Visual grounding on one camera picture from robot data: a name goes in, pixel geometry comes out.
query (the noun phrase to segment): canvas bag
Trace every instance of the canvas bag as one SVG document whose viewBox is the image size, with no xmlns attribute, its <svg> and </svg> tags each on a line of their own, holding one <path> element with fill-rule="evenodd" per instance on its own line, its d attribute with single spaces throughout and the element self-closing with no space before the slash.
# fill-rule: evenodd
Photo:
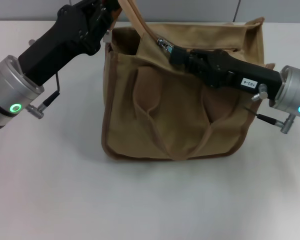
<svg viewBox="0 0 300 240">
<path fill-rule="evenodd" d="M 188 49 L 226 50 L 264 64 L 262 23 L 146 26 L 131 0 L 119 1 L 132 27 L 115 28 L 106 46 L 102 147 L 114 159 L 187 160 L 224 157 L 243 144 L 261 102 L 238 89 L 214 89 L 169 64 L 158 36 Z"/>
</svg>

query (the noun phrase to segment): gray wall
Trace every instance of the gray wall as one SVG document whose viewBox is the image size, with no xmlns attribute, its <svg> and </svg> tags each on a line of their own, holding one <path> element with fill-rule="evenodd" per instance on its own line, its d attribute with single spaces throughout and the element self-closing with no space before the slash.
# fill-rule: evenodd
<svg viewBox="0 0 300 240">
<path fill-rule="evenodd" d="M 0 20 L 55 20 L 58 9 L 79 0 L 0 0 Z M 136 0 L 147 21 L 231 22 L 239 0 Z M 300 0 L 241 0 L 236 22 L 300 23 Z"/>
</svg>

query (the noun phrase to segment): robotic arm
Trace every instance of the robotic arm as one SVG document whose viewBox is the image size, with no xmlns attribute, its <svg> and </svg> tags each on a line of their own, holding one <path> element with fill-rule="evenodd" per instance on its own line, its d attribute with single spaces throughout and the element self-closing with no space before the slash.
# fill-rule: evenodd
<svg viewBox="0 0 300 240">
<path fill-rule="evenodd" d="M 80 54 L 92 56 L 121 11 L 117 0 L 83 0 L 65 5 L 54 26 L 19 58 L 7 56 L 0 62 L 0 129 L 23 109 L 41 119 L 43 111 L 59 96 L 59 90 L 38 108 L 30 105 L 44 92 L 43 84 Z M 300 117 L 300 69 L 286 66 L 281 73 L 237 60 L 222 50 L 187 51 L 163 38 L 157 44 L 169 61 L 202 79 L 211 87 L 233 87 L 254 94 L 252 101 L 270 100 L 270 107 L 289 113 L 285 122 L 254 113 L 257 118 L 287 134 Z"/>
</svg>

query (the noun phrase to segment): white table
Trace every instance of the white table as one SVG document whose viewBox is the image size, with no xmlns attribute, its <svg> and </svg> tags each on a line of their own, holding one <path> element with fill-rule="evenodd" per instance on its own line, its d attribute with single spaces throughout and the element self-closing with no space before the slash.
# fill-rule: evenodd
<svg viewBox="0 0 300 240">
<path fill-rule="evenodd" d="M 52 25 L 0 22 L 0 61 Z M 266 62 L 300 68 L 300 24 L 263 29 Z M 300 240 L 300 119 L 289 135 L 256 120 L 227 158 L 115 163 L 101 148 L 103 66 L 103 50 L 76 57 L 42 120 L 24 111 L 0 131 L 0 240 Z"/>
</svg>

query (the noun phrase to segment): label sticker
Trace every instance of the label sticker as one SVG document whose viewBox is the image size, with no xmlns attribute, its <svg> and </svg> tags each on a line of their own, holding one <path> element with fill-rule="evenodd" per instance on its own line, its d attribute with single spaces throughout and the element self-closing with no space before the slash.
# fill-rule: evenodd
<svg viewBox="0 0 300 240">
<path fill-rule="evenodd" d="M 255 89 L 258 85 L 258 82 L 247 79 L 247 78 L 244 78 L 241 82 L 241 85 L 252 88 L 252 89 Z"/>
</svg>

